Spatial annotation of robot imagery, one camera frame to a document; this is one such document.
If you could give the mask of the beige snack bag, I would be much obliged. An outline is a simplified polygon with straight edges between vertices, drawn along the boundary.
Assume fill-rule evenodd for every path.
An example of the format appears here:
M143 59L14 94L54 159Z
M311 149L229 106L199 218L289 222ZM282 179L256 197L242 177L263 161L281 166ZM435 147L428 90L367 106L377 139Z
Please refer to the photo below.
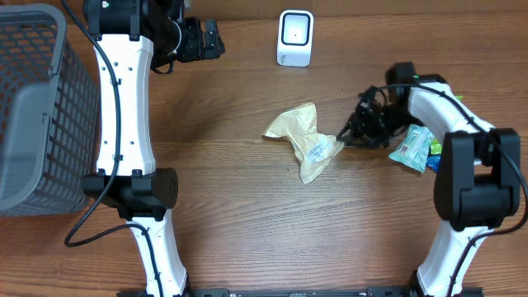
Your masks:
M266 138L290 141L304 184L313 182L344 148L335 135L319 133L317 123L316 106L307 102L279 114L263 133Z

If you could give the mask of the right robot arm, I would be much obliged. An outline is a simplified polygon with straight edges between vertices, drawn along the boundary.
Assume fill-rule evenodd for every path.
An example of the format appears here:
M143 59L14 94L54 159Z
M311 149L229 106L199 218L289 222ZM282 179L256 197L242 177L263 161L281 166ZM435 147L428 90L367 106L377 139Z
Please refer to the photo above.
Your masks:
M394 64L382 87L359 94L359 103L337 134L347 147L388 146L398 129L428 128L442 145L434 185L441 219L426 260L408 286L375 287L368 295L480 296L463 279L486 238L513 233L527 221L502 228L527 195L521 173L521 139L512 128L499 129L455 98L439 74L417 74L413 63Z

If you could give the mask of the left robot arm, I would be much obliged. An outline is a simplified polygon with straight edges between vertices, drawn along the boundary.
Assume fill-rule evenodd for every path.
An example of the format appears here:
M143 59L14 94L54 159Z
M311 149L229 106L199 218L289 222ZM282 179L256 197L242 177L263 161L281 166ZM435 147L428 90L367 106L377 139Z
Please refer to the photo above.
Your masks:
M87 0L83 15L101 87L97 170L82 178L97 205L117 210L139 248L146 275L141 296L187 296L172 210L178 177L160 168L149 128L149 75L176 62L217 59L225 51L216 20L186 17L183 1Z

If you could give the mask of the blue wafer bar wrapper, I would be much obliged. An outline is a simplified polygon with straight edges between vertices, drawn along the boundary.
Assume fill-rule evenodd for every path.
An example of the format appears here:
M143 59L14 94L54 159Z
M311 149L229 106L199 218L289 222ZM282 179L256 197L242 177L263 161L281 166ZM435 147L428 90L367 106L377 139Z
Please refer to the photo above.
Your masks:
M438 172L440 169L441 156L440 154L429 155L426 161L426 166L433 172Z

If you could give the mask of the colourful Haribo candy bag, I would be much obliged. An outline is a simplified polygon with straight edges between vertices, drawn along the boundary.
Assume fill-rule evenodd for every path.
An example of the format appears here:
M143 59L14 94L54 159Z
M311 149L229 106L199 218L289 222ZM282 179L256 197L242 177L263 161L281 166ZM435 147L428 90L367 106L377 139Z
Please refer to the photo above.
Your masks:
M442 145L438 139L434 139L430 146L430 155L441 155Z

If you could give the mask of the green toilet tissue pack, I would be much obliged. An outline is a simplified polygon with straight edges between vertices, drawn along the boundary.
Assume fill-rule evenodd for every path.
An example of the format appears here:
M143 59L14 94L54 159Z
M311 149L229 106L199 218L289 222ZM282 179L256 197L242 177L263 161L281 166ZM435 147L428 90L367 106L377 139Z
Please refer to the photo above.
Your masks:
M402 143L389 158L411 169L424 172L434 134L425 126L411 124Z

